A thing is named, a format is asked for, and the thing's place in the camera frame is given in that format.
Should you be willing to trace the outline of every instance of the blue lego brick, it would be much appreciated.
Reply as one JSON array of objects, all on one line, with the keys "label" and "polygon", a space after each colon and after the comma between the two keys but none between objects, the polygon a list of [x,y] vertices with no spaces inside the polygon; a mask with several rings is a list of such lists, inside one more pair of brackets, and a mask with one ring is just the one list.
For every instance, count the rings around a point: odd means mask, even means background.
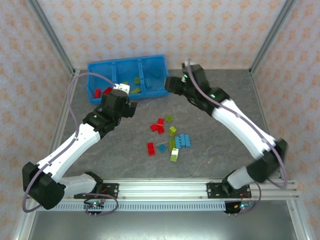
[{"label": "blue lego brick", "polygon": [[179,136],[175,136],[174,139],[175,139],[175,148],[180,149],[182,147],[181,146],[181,138]]},{"label": "blue lego brick", "polygon": [[166,146],[163,145],[163,144],[161,144],[161,145],[158,147],[158,149],[159,149],[160,152],[163,153],[163,152],[166,150]]},{"label": "blue lego brick", "polygon": [[[130,100],[166,96],[170,93],[163,89],[165,79],[169,72],[164,55],[142,56],[108,61],[90,62],[87,65],[88,73],[100,74],[111,80],[114,84],[125,83],[130,90],[140,88],[141,92],[129,93]],[[102,98],[95,98],[96,89],[103,92],[113,85],[100,77],[88,75],[86,92],[91,104],[100,104]]]},{"label": "blue lego brick", "polygon": [[188,134],[184,135],[184,140],[185,140],[185,147],[190,148],[191,143],[190,143],[190,136]]},{"label": "blue lego brick", "polygon": [[150,69],[150,73],[156,78],[160,77],[160,72],[158,70]]},{"label": "blue lego brick", "polygon": [[146,89],[152,89],[152,84],[151,84],[150,78],[147,77],[147,78],[144,80],[144,84],[145,84],[145,88],[146,88]]},{"label": "blue lego brick", "polygon": [[162,90],[166,90],[164,86],[160,86],[156,89],[157,91],[162,91]]},{"label": "blue lego brick", "polygon": [[183,133],[180,134],[180,139],[181,139],[181,147],[185,147],[186,140],[185,140],[185,135]]}]

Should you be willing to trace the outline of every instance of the marble surface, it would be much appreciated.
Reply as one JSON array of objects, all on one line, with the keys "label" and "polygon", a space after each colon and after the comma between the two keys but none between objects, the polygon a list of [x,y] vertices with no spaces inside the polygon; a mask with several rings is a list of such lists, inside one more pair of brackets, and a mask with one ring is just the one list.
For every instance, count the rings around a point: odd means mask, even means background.
[{"label": "marble surface", "polygon": [[[169,74],[182,75],[180,70],[170,70]],[[212,87],[224,89],[244,114],[266,129],[247,70],[206,70],[205,74]],[[89,102],[86,84],[86,77],[78,81],[72,100],[79,121],[95,108]],[[170,94],[138,99],[137,103],[133,118],[123,118],[114,131],[71,166],[66,176],[92,171],[102,178],[224,178],[253,161],[245,146],[226,127],[188,103],[184,96]],[[165,133],[152,132],[150,125],[167,115],[174,119],[165,123]],[[170,161],[170,126],[175,126],[178,134],[190,135],[191,147],[180,149],[177,162]],[[69,114],[62,140],[74,131]],[[148,155],[148,142],[154,142],[155,156]],[[158,150],[161,144],[167,147],[164,153]]]}]

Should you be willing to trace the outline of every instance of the white robotic arm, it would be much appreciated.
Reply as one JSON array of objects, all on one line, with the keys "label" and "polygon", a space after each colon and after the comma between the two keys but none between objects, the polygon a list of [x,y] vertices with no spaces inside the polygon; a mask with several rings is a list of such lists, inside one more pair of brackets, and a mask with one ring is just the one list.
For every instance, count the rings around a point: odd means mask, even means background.
[{"label": "white robotic arm", "polygon": [[22,169],[24,191],[35,174],[46,166],[40,173],[38,181],[32,185],[29,195],[47,210],[55,207],[65,197],[81,193],[100,193],[103,181],[93,172],[73,177],[63,177],[63,175],[88,148],[114,130],[120,124],[122,117],[133,117],[137,103],[129,101],[129,91],[128,85],[116,84],[108,95],[102,96],[101,104],[84,118],[77,137],[74,133],[36,165],[28,162]]},{"label": "white robotic arm", "polygon": [[228,194],[245,185],[254,182],[263,183],[267,180],[280,165],[273,151],[275,150],[283,159],[287,149],[286,141],[282,138],[276,141],[245,116],[225,91],[218,87],[210,87],[205,72],[199,64],[183,63],[182,73],[182,78],[167,77],[165,89],[174,94],[184,95],[192,105],[225,125],[255,159],[250,165],[233,171],[223,179],[224,191]]}]

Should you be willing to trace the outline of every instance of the patterned wallpaper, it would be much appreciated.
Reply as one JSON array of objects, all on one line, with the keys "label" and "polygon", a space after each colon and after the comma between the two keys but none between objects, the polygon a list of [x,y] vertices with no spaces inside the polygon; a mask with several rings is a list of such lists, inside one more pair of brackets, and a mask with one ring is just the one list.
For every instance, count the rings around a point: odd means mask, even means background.
[{"label": "patterned wallpaper", "polygon": [[0,239],[22,213],[22,167],[48,154],[69,74],[26,0],[0,3]]},{"label": "patterned wallpaper", "polygon": [[299,0],[287,21],[254,80],[271,133],[288,141],[286,167],[320,237],[320,1]]},{"label": "patterned wallpaper", "polygon": [[251,67],[285,0],[39,0],[73,67],[165,54],[206,69]]}]

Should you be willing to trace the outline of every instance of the yellow-green lego brick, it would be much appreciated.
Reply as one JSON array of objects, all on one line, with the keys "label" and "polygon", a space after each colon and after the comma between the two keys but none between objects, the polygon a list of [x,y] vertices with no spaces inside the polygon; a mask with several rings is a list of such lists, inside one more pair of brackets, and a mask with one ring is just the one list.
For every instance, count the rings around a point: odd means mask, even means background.
[{"label": "yellow-green lego brick", "polygon": [[174,137],[176,136],[176,133],[177,133],[177,129],[176,129],[174,126],[171,126],[171,127],[169,128],[169,134],[170,134],[170,136],[174,138]]},{"label": "yellow-green lego brick", "polygon": [[172,152],[172,149],[176,147],[176,140],[175,139],[170,139],[169,140],[169,151]]},{"label": "yellow-green lego brick", "polygon": [[134,78],[134,83],[135,84],[140,84],[140,77],[135,77]]},{"label": "yellow-green lego brick", "polygon": [[172,152],[171,152],[170,161],[172,161],[172,162],[177,162],[177,160],[178,160],[178,153],[179,153],[179,149],[178,149],[178,148],[173,148],[173,149],[172,149]]},{"label": "yellow-green lego brick", "polygon": [[166,116],[166,118],[165,118],[165,120],[166,120],[168,123],[171,123],[173,119],[174,119],[174,117],[171,116],[171,115],[168,115],[168,116]]}]

